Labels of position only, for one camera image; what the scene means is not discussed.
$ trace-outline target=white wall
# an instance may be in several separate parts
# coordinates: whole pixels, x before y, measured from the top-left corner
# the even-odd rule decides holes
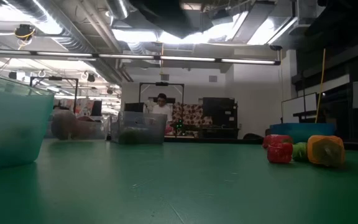
[[[225,97],[233,97],[233,89],[231,88],[234,83],[234,65],[232,65],[226,72],[224,93]]]
[[[160,82],[160,69],[127,68],[128,73],[135,83],[122,84],[122,103],[137,103],[139,101],[139,82]],[[169,83],[185,84],[185,103],[198,104],[198,99],[203,97],[225,97],[225,74],[219,69],[188,69],[164,68],[163,72],[170,75]],[[209,76],[216,75],[218,82],[210,83]],[[149,97],[156,97],[159,93],[165,93],[169,98],[176,98],[181,102],[181,94],[173,86],[150,85],[140,96],[140,101],[145,102]]]
[[[239,138],[247,133],[264,136],[271,124],[280,123],[282,90],[280,67],[234,65],[234,81],[227,82],[228,97],[238,102]]]
[[[349,83],[349,75],[343,75],[339,78],[329,80],[323,83],[323,91]],[[320,93],[320,84],[305,89],[305,94]],[[303,96],[303,90],[298,91],[298,96]]]
[[[290,100],[297,97],[295,85],[292,85],[291,78],[296,75],[296,50],[287,50],[286,57],[282,60],[283,72],[283,100]]]

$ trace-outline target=clear plastic bin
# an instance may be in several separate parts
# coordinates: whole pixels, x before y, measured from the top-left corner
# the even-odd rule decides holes
[[[49,117],[49,122],[47,125],[47,132],[44,136],[46,139],[55,139],[55,136],[52,132],[52,122],[53,117],[59,113],[69,113],[74,114],[71,111],[67,110],[54,110]],[[74,140],[96,140],[96,139],[106,139],[107,130],[108,130],[108,119],[103,118],[102,116],[91,116],[92,121],[76,121],[75,124],[71,125],[70,136],[67,135],[66,139]]]
[[[52,108],[51,92],[0,78],[0,168],[38,157]]]
[[[112,122],[111,140],[119,144],[161,144],[164,142],[167,115],[120,112]]]

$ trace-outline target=green table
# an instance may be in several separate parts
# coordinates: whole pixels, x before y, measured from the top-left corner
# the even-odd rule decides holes
[[[45,141],[0,170],[0,223],[358,223],[358,152],[337,170],[256,145]]]

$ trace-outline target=blue container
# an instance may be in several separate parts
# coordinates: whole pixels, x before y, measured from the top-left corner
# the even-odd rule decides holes
[[[38,157],[52,109],[52,93],[0,78],[0,168]]]
[[[284,123],[270,125],[272,134],[289,135],[294,143],[308,142],[312,135],[333,136],[335,133],[334,124],[324,123]]]

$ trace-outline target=white shirt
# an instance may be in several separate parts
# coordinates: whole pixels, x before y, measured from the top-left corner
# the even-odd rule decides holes
[[[172,121],[172,111],[168,105],[164,105],[164,106],[155,105],[153,107],[153,113],[166,114],[168,116],[168,121]]]

